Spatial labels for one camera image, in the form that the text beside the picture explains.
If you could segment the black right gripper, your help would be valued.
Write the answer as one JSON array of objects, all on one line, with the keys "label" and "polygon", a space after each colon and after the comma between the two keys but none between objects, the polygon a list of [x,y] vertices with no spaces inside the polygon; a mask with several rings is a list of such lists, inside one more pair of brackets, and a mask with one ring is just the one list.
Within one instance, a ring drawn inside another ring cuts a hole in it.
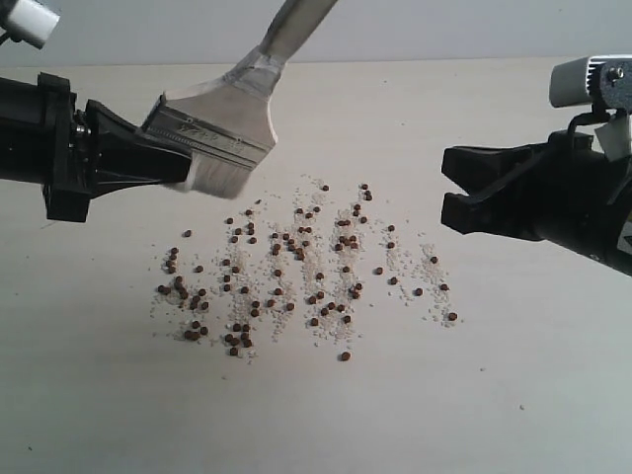
[{"label": "black right gripper", "polygon": [[[523,165],[540,155],[533,169]],[[631,265],[631,157],[613,161],[593,137],[556,131],[546,143],[458,145],[443,151],[441,172],[467,194],[513,177],[517,191],[443,197],[440,223],[482,233],[552,242],[607,267]]]}]

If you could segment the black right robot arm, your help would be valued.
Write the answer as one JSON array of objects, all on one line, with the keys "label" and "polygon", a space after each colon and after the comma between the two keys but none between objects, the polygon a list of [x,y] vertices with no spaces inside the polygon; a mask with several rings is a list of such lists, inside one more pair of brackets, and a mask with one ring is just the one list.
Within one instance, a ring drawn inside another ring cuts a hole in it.
[{"label": "black right robot arm", "polygon": [[514,148],[454,146],[442,173],[461,188],[440,221],[460,234],[549,241],[631,273],[631,160],[610,161],[593,137],[555,131]]}]

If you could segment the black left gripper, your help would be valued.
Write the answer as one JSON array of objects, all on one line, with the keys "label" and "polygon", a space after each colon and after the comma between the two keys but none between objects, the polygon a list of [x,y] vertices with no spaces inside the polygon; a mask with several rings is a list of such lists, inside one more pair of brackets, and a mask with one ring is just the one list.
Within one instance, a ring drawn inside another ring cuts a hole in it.
[{"label": "black left gripper", "polygon": [[47,171],[41,189],[47,219],[84,222],[93,198],[186,180],[191,168],[186,147],[143,132],[96,100],[86,103],[96,153],[90,162],[89,128],[75,108],[70,82],[41,73],[38,89],[44,105]]}]

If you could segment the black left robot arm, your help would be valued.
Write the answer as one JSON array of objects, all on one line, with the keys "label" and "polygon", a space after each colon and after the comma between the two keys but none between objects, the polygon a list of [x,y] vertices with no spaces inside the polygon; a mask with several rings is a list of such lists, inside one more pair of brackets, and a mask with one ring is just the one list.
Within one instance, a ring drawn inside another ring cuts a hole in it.
[{"label": "black left robot arm", "polygon": [[67,79],[1,81],[1,177],[38,184],[49,220],[83,223],[93,199],[182,183],[191,151],[154,137],[90,100],[76,108]]}]

